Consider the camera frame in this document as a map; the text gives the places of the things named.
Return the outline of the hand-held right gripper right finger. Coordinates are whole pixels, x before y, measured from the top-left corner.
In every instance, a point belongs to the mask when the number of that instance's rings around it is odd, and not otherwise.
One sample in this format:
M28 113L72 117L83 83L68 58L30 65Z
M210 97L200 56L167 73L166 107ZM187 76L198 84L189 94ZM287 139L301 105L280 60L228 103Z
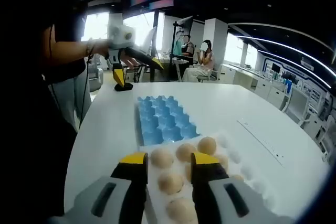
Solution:
M265 207L259 193L229 177L213 156L191 153L191 184L198 223L294 223Z

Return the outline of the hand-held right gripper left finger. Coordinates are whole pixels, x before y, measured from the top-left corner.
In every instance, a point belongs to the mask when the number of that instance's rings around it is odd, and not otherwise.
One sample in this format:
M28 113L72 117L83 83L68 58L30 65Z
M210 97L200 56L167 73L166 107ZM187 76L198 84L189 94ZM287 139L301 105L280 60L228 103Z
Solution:
M148 153L122 158L109 177L80 192L74 206L49 223L141 223L148 184Z

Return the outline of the person's left hand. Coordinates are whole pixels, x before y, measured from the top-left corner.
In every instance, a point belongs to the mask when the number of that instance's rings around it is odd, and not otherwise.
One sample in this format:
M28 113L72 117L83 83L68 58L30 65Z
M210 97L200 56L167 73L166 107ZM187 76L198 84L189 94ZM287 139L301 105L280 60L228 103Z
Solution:
M120 55L120 61L126 64L128 67L133 69L135 66L138 66L139 63L128 54L126 54L126 46L121 47L120 45L115 44L111 39L97 39L93 41L95 43L93 48L93 54L100 54L104 57L110 56L110 50L117 50Z

